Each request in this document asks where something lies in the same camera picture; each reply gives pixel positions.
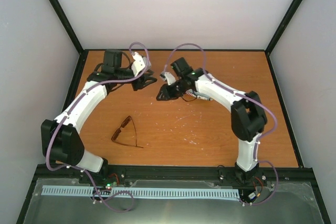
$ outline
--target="wooden table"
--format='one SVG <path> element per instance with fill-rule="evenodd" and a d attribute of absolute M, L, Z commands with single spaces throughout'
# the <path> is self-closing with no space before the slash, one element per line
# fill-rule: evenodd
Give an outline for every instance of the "wooden table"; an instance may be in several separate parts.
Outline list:
<path fill-rule="evenodd" d="M 231 130 L 230 114 L 223 106 L 215 101 L 155 99 L 163 84 L 159 73 L 169 53 L 150 51 L 152 70 L 158 78 L 156 83 L 136 92 L 130 84 L 126 84 L 96 107 L 80 132 L 85 148 L 105 157 L 110 164 L 233 166 L 238 140 Z M 270 160 L 277 167 L 297 167 L 264 52 L 211 51 L 206 54 L 206 69 L 213 76 L 236 89 L 256 91 L 262 103 L 278 118 L 276 132 L 262 140 L 259 159 Z M 179 57 L 185 57 L 194 69 L 202 66 L 200 52 L 177 51 L 173 60 Z M 77 94 L 102 59 L 103 51 L 89 52 Z M 113 133 L 128 115 L 134 120 L 138 145 L 143 148 L 122 146 L 111 141 Z M 267 116 L 266 131 L 274 124 Z M 120 133 L 118 141 L 135 143 L 132 124 Z"/>

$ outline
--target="black metal frame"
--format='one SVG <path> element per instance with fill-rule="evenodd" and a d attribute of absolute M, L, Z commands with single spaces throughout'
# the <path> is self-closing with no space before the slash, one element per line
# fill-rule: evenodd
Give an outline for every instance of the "black metal frame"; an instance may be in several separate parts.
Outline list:
<path fill-rule="evenodd" d="M 79 52 L 79 59 L 77 62 L 76 70 L 74 76 L 72 78 L 68 94 L 65 100 L 64 109 L 72 102 L 75 98 L 79 81 L 85 66 L 86 58 L 88 56 L 88 52 L 90 50 L 105 50 L 105 49 L 83 49 L 74 30 L 71 27 L 69 20 L 66 17 L 61 5 L 59 4 L 58 0 L 49 0 L 51 5 L 53 6 L 56 14 L 58 15 L 61 23 L 63 24 L 66 32 L 68 33 L 72 43 L 74 44 L 75 48 Z M 284 100 L 281 95 L 281 91 L 279 89 L 279 85 L 273 70 L 273 66 L 270 60 L 270 54 L 275 48 L 277 42 L 279 41 L 281 35 L 284 33 L 287 25 L 289 24 L 290 20 L 292 19 L 293 15 L 295 14 L 296 10 L 300 6 L 302 0 L 293 0 L 291 5 L 289 6 L 285 16 L 283 17 L 279 27 L 277 28 L 275 34 L 273 35 L 269 45 L 265 50 L 240 50 L 240 49 L 209 49 L 206 51 L 263 51 L 265 52 L 265 56 L 268 62 L 268 66 L 273 78 L 273 82 L 277 91 L 277 95 L 280 101 L 281 109 L 285 117 L 287 129 L 290 135 L 290 139 L 293 145 L 293 149 L 296 155 L 296 159 L 298 162 L 299 168 L 277 168 L 279 173 L 280 181 L 283 181 L 285 178 L 286 180 L 290 181 L 300 181 L 300 182 L 310 182 L 318 202 L 323 220 L 325 223 L 330 223 L 330 219 L 325 208 L 319 187 L 317 185 L 314 173 L 311 168 L 304 168 L 303 161 L 298 149 L 297 142 L 295 140 L 295 136 L 293 133 L 293 129 L 290 124 L 290 120 L 288 117 L 288 113 L 286 111 L 286 107 L 284 104 Z M 171 49 L 152 49 L 156 51 L 167 51 Z M 197 49 L 181 49 L 180 51 L 197 51 Z M 205 180 L 205 181 L 212 181 L 219 185 L 224 185 L 224 180 L 220 179 L 220 174 L 228 173 L 233 169 L 233 167 L 165 167 L 165 166 L 109 166 L 109 171 L 119 174 L 121 178 L 121 174 L 124 175 L 121 178 L 121 182 L 124 183 L 124 180 L 137 180 L 137 179 L 173 179 L 173 180 Z M 274 179 L 274 173 L 271 168 L 260 168 L 267 178 Z M 30 188 L 27 193 L 26 200 L 23 204 L 22 210 L 20 212 L 17 224 L 23 223 L 25 214 L 28 210 L 28 206 L 30 203 L 30 199 L 32 197 L 32 193 L 34 191 L 36 181 L 39 178 L 80 178 L 83 182 L 87 182 L 83 174 L 79 171 L 74 169 L 60 169 L 56 172 L 50 172 L 45 165 L 38 165 L 36 172 L 34 174 L 34 178 L 31 182 Z M 97 179 L 98 185 L 103 185 L 103 181 L 100 181 L 99 178 Z M 249 188 L 251 185 L 248 186 L 240 186 L 237 184 L 231 185 L 237 189 L 246 189 Z"/>

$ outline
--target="white panel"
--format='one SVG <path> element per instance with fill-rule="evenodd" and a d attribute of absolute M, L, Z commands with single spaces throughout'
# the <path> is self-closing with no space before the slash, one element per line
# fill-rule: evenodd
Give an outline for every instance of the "white panel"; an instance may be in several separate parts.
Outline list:
<path fill-rule="evenodd" d="M 85 48 L 265 49 L 292 0 L 59 0 Z"/>
<path fill-rule="evenodd" d="M 61 110 L 78 54 L 48 0 L 0 0 L 1 223 L 15 223 L 36 165 L 40 125 Z"/>
<path fill-rule="evenodd" d="M 336 223 L 336 2 L 303 0 L 271 55 L 304 164 Z"/>

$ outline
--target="sunglasses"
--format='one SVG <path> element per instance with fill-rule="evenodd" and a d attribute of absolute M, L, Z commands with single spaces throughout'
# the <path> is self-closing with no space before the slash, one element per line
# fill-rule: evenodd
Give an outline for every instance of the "sunglasses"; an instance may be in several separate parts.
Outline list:
<path fill-rule="evenodd" d="M 134 127 L 134 131 L 135 131 L 135 145 L 132 145 L 132 144 L 123 144 L 123 143 L 120 143 L 120 142 L 117 142 L 117 138 L 119 136 L 119 134 L 121 133 L 121 128 L 125 128 L 129 122 L 132 122 L 133 123 L 133 127 Z M 137 147 L 137 148 L 143 148 L 142 146 L 138 146 L 138 138 L 137 138 L 137 130 L 135 128 L 135 125 L 134 125 L 134 121 L 133 121 L 133 118 L 131 116 L 128 116 L 120 125 L 120 127 L 115 131 L 115 133 L 112 135 L 112 138 L 111 138 L 112 142 L 116 143 L 116 144 L 120 144 L 120 145 L 124 145 L 124 146 L 129 146 L 129 147 Z"/>

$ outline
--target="scratch on table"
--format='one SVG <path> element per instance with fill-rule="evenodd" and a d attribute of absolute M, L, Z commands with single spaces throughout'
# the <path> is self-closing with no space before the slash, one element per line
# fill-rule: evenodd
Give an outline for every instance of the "scratch on table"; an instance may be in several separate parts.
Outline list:
<path fill-rule="evenodd" d="M 182 117 L 182 118 L 180 118 L 180 119 L 177 119 L 174 123 L 176 123 L 176 122 L 178 122 L 179 120 L 182 120 L 182 119 L 184 119 L 184 118 L 187 118 L 188 116 L 191 116 L 191 115 L 186 115 L 186 116 L 184 116 L 184 117 Z"/>

